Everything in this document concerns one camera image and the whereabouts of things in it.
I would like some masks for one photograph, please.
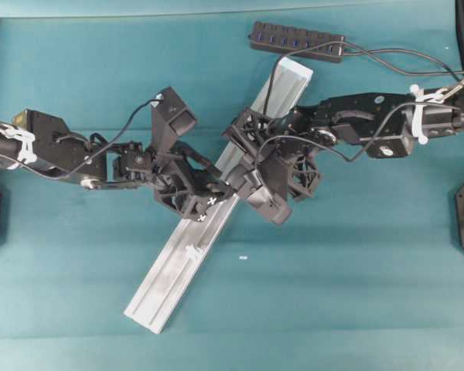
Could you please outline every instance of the black plastic housing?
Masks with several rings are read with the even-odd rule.
[[[330,41],[345,41],[346,37],[327,32],[298,29],[291,26],[255,22],[249,39],[251,41],[251,48],[253,49],[285,54]],[[339,63],[342,61],[343,48],[335,44],[324,46],[316,51],[302,52],[298,56]]]
[[[12,123],[35,135],[33,149],[38,156],[34,167],[38,170],[48,171],[50,175],[61,175],[80,164],[87,156],[93,154],[86,149],[82,141],[69,138],[58,142],[56,138],[72,134],[66,123],[60,117],[43,112],[24,110],[12,119]],[[107,156],[105,153],[95,157],[90,164],[86,164],[70,177],[61,179],[62,182],[80,183],[81,180],[107,179]]]
[[[403,94],[365,93],[334,97],[320,102],[314,116],[315,128],[330,128],[336,136],[351,145],[365,145],[387,113],[410,99]],[[347,117],[335,119],[337,114]],[[357,113],[371,113],[371,120],[358,118]],[[415,141],[405,125],[405,116],[394,114],[385,129],[367,149],[372,158],[400,158],[411,154]]]

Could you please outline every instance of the teal mat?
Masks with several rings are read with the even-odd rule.
[[[0,0],[0,17],[118,17],[182,15],[222,12],[259,12],[281,9],[313,9],[352,4],[381,4],[409,0]]]
[[[249,49],[256,19],[343,33],[368,48],[418,49],[460,67],[446,0],[1,19],[0,120],[29,107],[111,137],[171,85],[200,119],[186,140],[217,159],[221,131],[276,58]],[[364,58],[300,61],[316,72],[303,104],[452,82],[403,77]],[[150,127],[142,113],[126,138],[146,144]],[[316,197],[294,205],[284,226],[237,208],[161,335],[122,312],[177,216],[146,189],[86,192],[0,172],[0,371],[464,369],[464,252],[452,198],[464,183],[464,135],[404,159],[349,165],[323,154],[318,163],[325,178]]]

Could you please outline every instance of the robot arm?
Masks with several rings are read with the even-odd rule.
[[[70,131],[59,117],[23,111],[12,125],[0,122],[0,168],[22,164],[44,178],[93,190],[148,186],[157,202],[181,217],[203,220],[206,210],[231,196],[232,189],[219,180],[220,171],[210,160],[178,140],[194,127],[196,118],[177,93],[168,87],[150,104],[151,144],[143,149],[138,142],[114,143],[99,155],[95,154],[108,144],[99,134],[87,139]],[[112,181],[107,179],[110,152],[117,156]],[[192,167],[188,158],[204,169]]]
[[[247,109],[224,132],[244,153],[227,181],[266,220],[282,224],[291,214],[288,195],[295,201],[313,197],[322,179],[314,161],[321,151],[348,162],[364,151],[371,158],[400,158],[418,139],[464,131],[464,89],[447,104],[437,103],[444,98],[437,91],[421,92],[435,97],[430,105],[417,104],[419,97],[410,94],[357,94],[297,106],[276,120]],[[347,158],[334,149],[343,142],[362,148]]]

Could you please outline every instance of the black cable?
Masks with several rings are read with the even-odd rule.
[[[422,52],[419,52],[417,50],[412,50],[412,49],[402,49],[402,48],[385,48],[385,49],[372,49],[372,50],[368,50],[369,53],[372,53],[372,54],[379,54],[379,53],[402,53],[402,54],[411,54],[413,56],[419,56],[420,58],[423,58],[425,60],[429,60],[430,62],[436,64],[437,66],[440,66],[441,68],[443,68],[444,70],[448,71],[450,73],[450,75],[457,81],[459,82],[461,80],[460,77],[458,77],[457,75],[463,75],[464,74],[464,70],[461,70],[461,71],[454,71],[452,70],[452,68],[446,64],[445,62],[442,62],[441,60],[433,57],[433,56],[429,56],[428,54],[424,54]],[[362,56],[364,55],[363,52],[344,52],[343,53],[344,56]]]
[[[271,70],[270,82],[268,84],[268,91],[267,91],[266,97],[264,99],[263,114],[267,113],[268,102],[270,100],[271,90],[273,88],[273,81],[275,79],[275,72],[276,72],[278,64],[281,62],[281,60],[283,60],[287,56],[294,56],[296,54],[321,49],[321,48],[323,48],[325,46],[329,46],[329,45],[348,46],[348,47],[350,47],[352,49],[359,50],[362,53],[361,55],[369,56],[372,60],[377,61],[378,63],[382,64],[383,66],[387,67],[388,69],[390,69],[390,70],[392,70],[394,72],[400,73],[402,75],[405,75],[405,76],[430,77],[430,76],[446,76],[446,75],[450,75],[450,72],[438,72],[438,71],[437,72],[410,72],[410,71],[406,71],[406,70],[403,70],[401,68],[398,68],[398,67],[394,66],[393,64],[387,62],[386,60],[382,60],[376,54],[372,54],[370,51],[365,50],[364,48],[362,48],[362,47],[360,47],[360,46],[358,46],[356,44],[348,43],[347,41],[329,41],[327,43],[319,44],[319,45],[316,45],[316,46],[311,46],[309,48],[294,50],[292,52],[282,54],[279,58],[277,58],[277,60],[275,61],[275,64],[273,65],[273,69]]]
[[[95,144],[96,140],[98,140],[98,142],[101,143],[101,144],[108,143],[108,141],[100,133],[93,133],[92,135],[90,135],[90,143],[91,144]]]
[[[60,143],[62,141],[65,141],[66,139],[75,139],[77,141],[82,141],[84,143],[84,147],[88,151],[91,150],[92,143],[90,141],[88,141],[83,135],[78,134],[78,133],[70,132],[69,134],[61,135],[61,136],[55,138],[55,142]]]
[[[268,143],[270,143],[272,141],[277,141],[278,139],[292,139],[292,140],[296,140],[296,141],[303,141],[303,142],[308,143],[310,145],[313,145],[315,147],[325,149],[325,150],[333,153],[334,155],[337,155],[337,156],[341,157],[341,159],[343,159],[345,162],[354,162],[377,140],[378,135],[385,128],[385,126],[387,125],[387,122],[391,119],[391,117],[397,111],[399,111],[401,108],[408,107],[408,106],[433,106],[433,107],[444,107],[444,108],[448,108],[448,109],[456,110],[456,111],[461,110],[461,107],[452,106],[452,105],[448,105],[448,104],[432,103],[432,102],[405,102],[405,103],[401,103],[398,106],[396,106],[395,108],[393,108],[392,110],[390,110],[390,112],[388,112],[388,114],[384,117],[384,119],[382,120],[382,122],[378,126],[377,130],[374,132],[373,136],[370,138],[370,140],[358,152],[356,152],[356,154],[351,158],[345,156],[341,151],[337,151],[336,149],[326,147],[325,145],[321,145],[320,143],[312,141],[311,139],[297,137],[297,136],[294,136],[294,135],[283,135],[283,134],[275,135],[275,136],[267,139],[266,141],[264,141],[263,144],[258,149],[258,152],[256,152],[256,155],[254,157],[254,162],[253,162],[254,163],[254,170],[256,171],[256,174],[258,175],[258,178],[261,181],[261,183],[263,184],[263,186],[270,192],[270,194],[272,194],[271,190],[268,188],[267,184],[263,180],[263,177],[261,176],[261,172],[259,171],[259,168],[258,168],[258,165],[259,165],[258,160],[259,160],[259,157],[260,157],[261,153],[263,152],[264,147]]]
[[[19,163],[20,166],[22,166],[23,168],[29,170],[30,172],[32,172],[33,174],[36,174],[38,176],[41,176],[42,178],[45,178],[45,179],[51,179],[51,180],[61,180],[61,179],[65,179],[65,178],[68,178],[69,176],[71,176],[73,173],[77,172],[80,168],[82,168],[83,166],[85,166],[86,164],[88,164],[89,162],[92,162],[94,158],[96,158],[97,156],[101,155],[102,153],[106,152],[126,131],[127,129],[129,128],[129,126],[131,125],[132,123],[132,120],[134,119],[134,116],[144,107],[146,107],[148,104],[150,104],[151,102],[162,102],[161,99],[150,99],[150,100],[147,100],[146,102],[144,102],[143,104],[141,104],[140,106],[138,106],[131,114],[131,116],[129,116],[129,119],[127,121],[127,123],[122,127],[122,129],[118,132],[117,135],[115,135],[110,141],[108,141],[102,148],[100,148],[99,150],[97,150],[95,153],[93,153],[91,156],[85,158],[79,165],[77,165],[76,167],[74,167],[72,170],[70,170],[69,172],[66,172],[62,175],[55,175],[55,176],[51,176],[51,175],[48,175],[44,172],[41,172],[39,170],[36,170],[34,168],[32,168],[31,166],[29,165],[26,165],[24,162],[21,162],[19,160],[17,160],[16,158],[13,158],[13,157],[10,157],[10,156],[7,156],[7,155],[2,155],[0,154],[0,158],[5,158],[9,161],[12,161],[12,162],[15,162],[15,163]]]

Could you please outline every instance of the small white object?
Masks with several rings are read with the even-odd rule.
[[[443,101],[443,92],[446,88],[437,90],[431,94],[425,94],[425,91],[419,87],[416,83],[412,84],[410,89],[411,93],[415,96],[417,103],[441,103]],[[418,139],[420,145],[428,143],[428,137],[423,134],[423,109],[424,104],[416,104],[415,114],[412,117],[411,132],[414,137]]]
[[[94,189],[94,179],[85,178],[80,181],[80,184],[86,189]]]
[[[162,99],[163,99],[163,94],[162,94],[162,93],[156,94],[155,99],[162,100]],[[151,104],[153,107],[158,106],[159,103],[160,103],[160,102],[150,102],[150,104]]]
[[[390,157],[390,156],[393,156],[394,155],[394,151],[392,151],[391,149],[389,149],[389,147],[387,147],[386,145],[382,145],[380,147],[380,151],[381,153],[383,153],[384,155]]]
[[[195,247],[194,245],[187,245],[186,246],[186,251],[187,251],[187,257],[190,260],[199,260],[201,256],[203,255],[203,249],[200,249],[199,247]]]
[[[22,128],[17,128],[10,124],[0,123],[0,134],[2,134],[7,139],[15,139],[16,141],[20,141],[22,143],[21,150],[17,154],[18,162],[30,164],[31,162],[35,162],[38,159],[38,156],[36,156],[32,150],[32,143],[36,140],[36,137],[33,133]],[[18,168],[18,162],[10,165],[8,168],[11,170]]]

